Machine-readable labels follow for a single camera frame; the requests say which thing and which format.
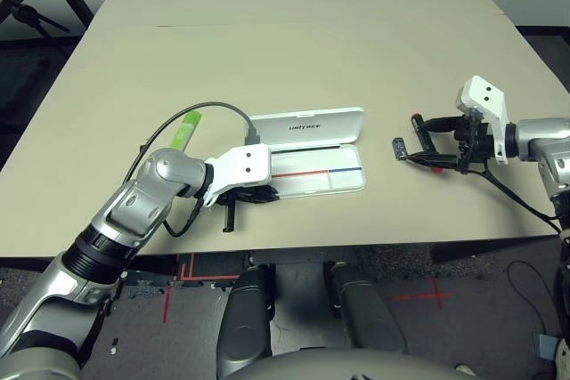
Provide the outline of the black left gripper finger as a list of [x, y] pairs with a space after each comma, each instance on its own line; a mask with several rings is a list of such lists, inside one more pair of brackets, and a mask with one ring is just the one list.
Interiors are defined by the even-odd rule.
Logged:
[[234, 198], [228, 198], [225, 202], [225, 208], [225, 223], [223, 232], [231, 233], [235, 230], [236, 200]]
[[251, 188], [251, 201], [253, 203], [269, 203], [279, 199], [279, 192], [270, 185]]

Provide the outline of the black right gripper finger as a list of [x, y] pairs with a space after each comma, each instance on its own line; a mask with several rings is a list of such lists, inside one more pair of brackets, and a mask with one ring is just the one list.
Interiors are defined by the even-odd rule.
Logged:
[[425, 120], [420, 128], [423, 131], [431, 133], [450, 133], [454, 132], [458, 126], [458, 117], [437, 117]]
[[417, 152], [402, 157], [402, 160], [410, 161], [421, 166], [457, 166], [458, 158], [455, 155], [435, 152]]

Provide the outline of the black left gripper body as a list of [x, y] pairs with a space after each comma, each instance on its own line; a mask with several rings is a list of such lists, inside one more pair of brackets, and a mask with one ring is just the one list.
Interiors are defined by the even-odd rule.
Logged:
[[230, 189], [217, 198], [218, 205], [228, 205], [235, 201], [243, 201], [252, 203], [254, 201], [254, 192], [252, 188], [237, 187]]

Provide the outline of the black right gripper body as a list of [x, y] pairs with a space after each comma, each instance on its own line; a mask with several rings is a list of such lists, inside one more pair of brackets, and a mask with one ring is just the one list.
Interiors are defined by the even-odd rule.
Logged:
[[472, 163], [484, 164], [494, 157], [493, 135], [479, 116], [463, 115], [456, 121], [453, 138], [459, 144], [456, 170], [467, 173]]

